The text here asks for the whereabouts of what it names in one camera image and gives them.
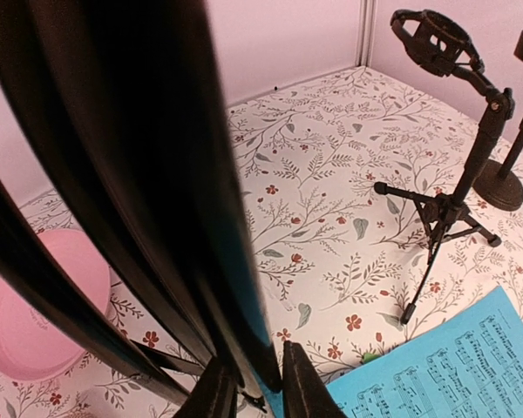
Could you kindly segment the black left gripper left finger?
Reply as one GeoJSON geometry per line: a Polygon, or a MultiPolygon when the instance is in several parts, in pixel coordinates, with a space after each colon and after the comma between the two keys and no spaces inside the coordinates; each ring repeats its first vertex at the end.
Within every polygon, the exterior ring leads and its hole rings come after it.
{"type": "Polygon", "coordinates": [[[218,359],[212,359],[187,400],[187,417],[236,417],[234,377],[218,359]]]}

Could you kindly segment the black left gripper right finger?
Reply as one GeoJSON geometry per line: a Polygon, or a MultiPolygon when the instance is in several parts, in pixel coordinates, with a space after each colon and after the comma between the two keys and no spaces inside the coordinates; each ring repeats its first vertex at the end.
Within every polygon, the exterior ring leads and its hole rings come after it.
{"type": "Polygon", "coordinates": [[[302,345],[284,343],[282,364],[284,416],[288,418],[344,418],[302,345]]]}

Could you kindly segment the blue sheet music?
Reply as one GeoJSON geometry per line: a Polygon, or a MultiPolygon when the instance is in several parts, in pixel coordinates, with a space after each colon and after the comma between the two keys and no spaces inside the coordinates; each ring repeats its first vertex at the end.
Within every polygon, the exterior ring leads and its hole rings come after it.
{"type": "Polygon", "coordinates": [[[523,319],[495,288],[407,325],[390,291],[325,308],[323,292],[272,302],[277,347],[302,345],[345,417],[523,417],[523,319]],[[363,365],[364,353],[380,357],[363,365]]]}

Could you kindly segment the black music stand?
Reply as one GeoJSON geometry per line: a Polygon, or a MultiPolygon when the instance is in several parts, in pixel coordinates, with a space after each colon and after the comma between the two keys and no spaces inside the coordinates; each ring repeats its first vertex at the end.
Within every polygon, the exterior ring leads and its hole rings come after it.
{"type": "MultiPolygon", "coordinates": [[[[202,374],[218,359],[256,406],[279,393],[206,5],[0,1],[0,85],[77,222],[202,374]]],[[[167,357],[106,321],[1,182],[0,274],[105,364],[187,408],[167,357]]]]}

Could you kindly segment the green sheet music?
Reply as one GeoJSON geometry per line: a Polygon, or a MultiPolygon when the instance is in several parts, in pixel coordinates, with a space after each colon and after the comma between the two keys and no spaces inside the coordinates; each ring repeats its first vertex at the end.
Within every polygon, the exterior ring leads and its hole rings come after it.
{"type": "Polygon", "coordinates": [[[365,364],[368,364],[369,362],[371,362],[371,361],[373,361],[373,360],[375,360],[376,358],[379,358],[379,357],[380,357],[379,354],[367,352],[367,353],[363,354],[363,357],[361,359],[361,363],[363,365],[365,365],[365,364]]]}

